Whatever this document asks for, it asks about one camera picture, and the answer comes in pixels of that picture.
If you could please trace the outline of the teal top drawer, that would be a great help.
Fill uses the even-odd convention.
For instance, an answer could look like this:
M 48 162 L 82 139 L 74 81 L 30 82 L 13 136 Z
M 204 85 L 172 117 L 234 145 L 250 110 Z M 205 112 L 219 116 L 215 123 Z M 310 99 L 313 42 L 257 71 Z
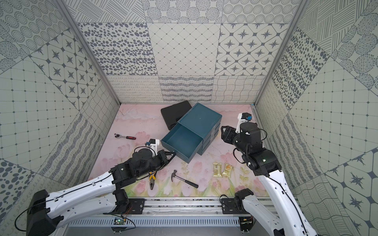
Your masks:
M 190 163 L 202 146 L 203 138 L 181 124 L 176 124 L 161 140 L 164 148 Z

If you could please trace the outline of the teal drawer cabinet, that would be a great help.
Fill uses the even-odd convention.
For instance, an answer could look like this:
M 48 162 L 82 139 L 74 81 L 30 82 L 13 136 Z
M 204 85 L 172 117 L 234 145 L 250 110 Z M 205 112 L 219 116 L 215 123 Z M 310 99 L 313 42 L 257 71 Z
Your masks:
M 222 115 L 197 103 L 178 122 L 183 142 L 203 155 L 218 135 Z

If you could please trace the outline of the yellow cookie packet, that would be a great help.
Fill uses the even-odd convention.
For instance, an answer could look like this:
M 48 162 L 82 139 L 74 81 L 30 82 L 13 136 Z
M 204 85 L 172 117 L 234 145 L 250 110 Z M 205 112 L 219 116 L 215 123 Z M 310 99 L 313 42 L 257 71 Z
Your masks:
M 222 163 L 214 162 L 213 163 L 213 177 L 221 178 L 222 177 L 221 170 L 222 170 Z
M 227 177 L 227 178 L 231 178 L 232 170 L 233 170 L 233 166 L 228 164 L 228 163 L 225 163 L 225 167 L 224 167 L 224 170 L 222 172 L 222 176 Z

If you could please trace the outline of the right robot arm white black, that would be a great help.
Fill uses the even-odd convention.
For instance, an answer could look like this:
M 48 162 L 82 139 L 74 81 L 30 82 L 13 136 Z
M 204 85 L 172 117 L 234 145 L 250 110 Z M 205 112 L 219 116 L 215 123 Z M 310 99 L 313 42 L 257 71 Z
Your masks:
M 269 194 L 277 211 L 274 215 L 248 188 L 237 191 L 235 208 L 249 213 L 271 236 L 315 236 L 316 230 L 306 219 L 290 191 L 276 155 L 263 147 L 261 129 L 256 123 L 241 120 L 238 128 L 222 126 L 221 139 L 241 152 L 245 164 Z

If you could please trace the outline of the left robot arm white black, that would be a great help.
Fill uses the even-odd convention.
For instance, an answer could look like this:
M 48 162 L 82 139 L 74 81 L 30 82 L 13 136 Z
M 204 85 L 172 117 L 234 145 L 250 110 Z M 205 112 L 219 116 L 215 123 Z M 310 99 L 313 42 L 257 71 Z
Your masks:
M 108 172 L 69 189 L 48 193 L 36 192 L 29 207 L 24 233 L 49 236 L 72 221 L 96 214 L 122 215 L 131 210 L 125 187 L 163 169 L 175 152 L 144 148 Z

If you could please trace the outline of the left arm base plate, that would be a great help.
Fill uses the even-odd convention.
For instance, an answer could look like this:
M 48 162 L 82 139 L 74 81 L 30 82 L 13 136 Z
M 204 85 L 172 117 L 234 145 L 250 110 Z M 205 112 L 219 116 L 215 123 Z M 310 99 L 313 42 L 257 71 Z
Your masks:
M 143 198 L 131 198 L 128 199 L 128 203 L 125 205 L 121 203 L 120 205 L 116 205 L 115 209 L 111 212 L 111 214 L 117 215 L 141 215 L 144 210 L 146 199 Z

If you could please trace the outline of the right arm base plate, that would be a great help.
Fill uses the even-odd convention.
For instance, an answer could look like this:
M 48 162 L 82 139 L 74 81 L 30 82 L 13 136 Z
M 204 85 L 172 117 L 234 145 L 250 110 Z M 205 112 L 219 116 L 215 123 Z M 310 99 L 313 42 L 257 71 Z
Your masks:
M 220 198 L 221 208 L 223 214 L 250 214 L 245 211 L 240 200 L 234 198 Z

